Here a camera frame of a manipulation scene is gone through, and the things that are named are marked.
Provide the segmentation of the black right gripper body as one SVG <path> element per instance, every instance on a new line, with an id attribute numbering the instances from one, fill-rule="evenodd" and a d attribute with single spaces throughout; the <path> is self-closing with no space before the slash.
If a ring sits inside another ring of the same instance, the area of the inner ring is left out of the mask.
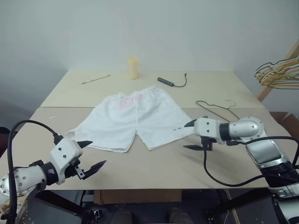
<path id="1" fill-rule="evenodd" d="M 201 144 L 203 151 L 212 151 L 213 150 L 213 139 L 209 137 L 201 136 Z"/>

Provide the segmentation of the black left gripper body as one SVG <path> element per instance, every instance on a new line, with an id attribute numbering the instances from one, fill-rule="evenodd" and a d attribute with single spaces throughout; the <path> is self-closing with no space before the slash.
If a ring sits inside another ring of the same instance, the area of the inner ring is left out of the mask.
<path id="1" fill-rule="evenodd" d="M 80 180 L 85 179 L 84 170 L 79 167 L 80 160 L 76 159 L 64 171 L 65 179 L 77 176 Z"/>

